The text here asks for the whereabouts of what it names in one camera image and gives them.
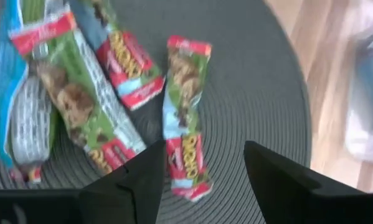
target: snack bar wrapper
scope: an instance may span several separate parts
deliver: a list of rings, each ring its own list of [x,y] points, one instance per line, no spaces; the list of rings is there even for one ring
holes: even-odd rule
[[[8,0],[0,21],[0,160],[13,179],[32,183],[41,181],[40,167],[50,155],[57,112],[7,32],[43,18],[49,1]]]
[[[87,42],[130,110],[159,94],[164,78],[134,36],[116,24],[109,0],[70,0],[72,11]]]
[[[212,189],[203,161],[197,104],[200,101],[211,45],[174,35],[168,40],[169,71],[164,97],[164,138],[171,188],[193,202]]]
[[[9,36],[19,53],[32,61],[30,67],[62,115],[70,139],[105,173],[145,150],[68,4]]]

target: blue package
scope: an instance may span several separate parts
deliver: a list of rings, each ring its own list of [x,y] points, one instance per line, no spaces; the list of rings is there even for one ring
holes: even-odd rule
[[[22,27],[20,1],[6,0],[0,18],[0,160],[8,169],[14,162],[8,150],[8,132],[14,98],[26,80],[28,66],[17,52],[8,31]]]

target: wooden floor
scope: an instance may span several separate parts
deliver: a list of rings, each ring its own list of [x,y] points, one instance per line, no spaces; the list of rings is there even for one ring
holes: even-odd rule
[[[344,147],[354,45],[373,25],[373,0],[266,0],[287,33],[307,82],[313,127],[311,168],[373,192],[373,164]]]

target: granola bar package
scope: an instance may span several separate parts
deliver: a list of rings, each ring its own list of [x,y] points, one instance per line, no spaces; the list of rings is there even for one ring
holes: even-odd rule
[[[52,149],[57,112],[7,32],[42,19],[49,1],[7,1],[0,25],[0,159],[13,179],[32,183],[41,181],[40,168]],[[8,67],[13,62],[16,66]]]
[[[41,22],[12,30],[9,36],[32,62],[30,67],[62,115],[70,139],[105,173],[145,150],[68,4]]]
[[[77,24],[117,95],[135,110],[159,94],[164,78],[134,36],[116,23],[109,0],[70,0]]]
[[[207,75],[211,45],[174,35],[168,40],[169,71],[163,106],[172,191],[193,202],[212,182],[203,162],[197,105]]]

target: round placemat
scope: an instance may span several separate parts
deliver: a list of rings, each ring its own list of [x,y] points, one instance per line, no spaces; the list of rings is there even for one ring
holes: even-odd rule
[[[245,170],[244,142],[254,140],[306,166],[311,149],[306,87],[270,10],[261,0],[132,0],[113,1],[113,7],[164,71],[170,35],[213,45],[199,115],[214,189],[191,203],[173,196],[167,177],[157,222],[264,223]],[[147,144],[162,138],[162,105],[159,95],[131,115]],[[99,176],[64,128],[43,166],[42,184],[13,182],[0,163],[0,189],[83,187]]]

